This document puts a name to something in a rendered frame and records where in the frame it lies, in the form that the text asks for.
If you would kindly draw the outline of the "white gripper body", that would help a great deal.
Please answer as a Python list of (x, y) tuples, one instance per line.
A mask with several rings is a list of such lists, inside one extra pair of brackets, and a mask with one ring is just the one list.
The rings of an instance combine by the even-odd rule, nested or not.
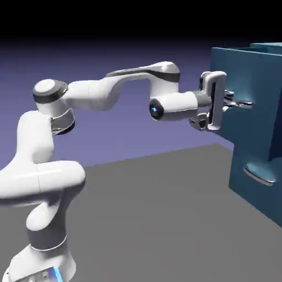
[(208, 129), (218, 131), (223, 116), (226, 73), (223, 71), (205, 71), (200, 76), (200, 90), (211, 98), (208, 117)]

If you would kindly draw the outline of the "teal drawer front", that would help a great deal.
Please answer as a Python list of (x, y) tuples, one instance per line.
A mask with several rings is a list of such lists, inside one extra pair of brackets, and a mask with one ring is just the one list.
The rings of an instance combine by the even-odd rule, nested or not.
[(282, 43), (213, 48), (210, 69), (226, 72), (236, 101), (253, 104), (224, 112), (219, 135), (264, 161), (282, 157)]
[(251, 161), (259, 162), (260, 160), (250, 153), (234, 147), (229, 188), (282, 227), (282, 157), (266, 163), (277, 179), (273, 186), (263, 185), (244, 172), (244, 164)]

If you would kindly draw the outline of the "teal cabinet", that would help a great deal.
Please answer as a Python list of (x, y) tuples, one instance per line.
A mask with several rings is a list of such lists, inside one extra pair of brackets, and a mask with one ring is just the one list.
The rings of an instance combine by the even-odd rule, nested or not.
[(234, 100), (219, 135), (234, 145), (229, 187), (282, 227), (282, 42), (211, 50)]

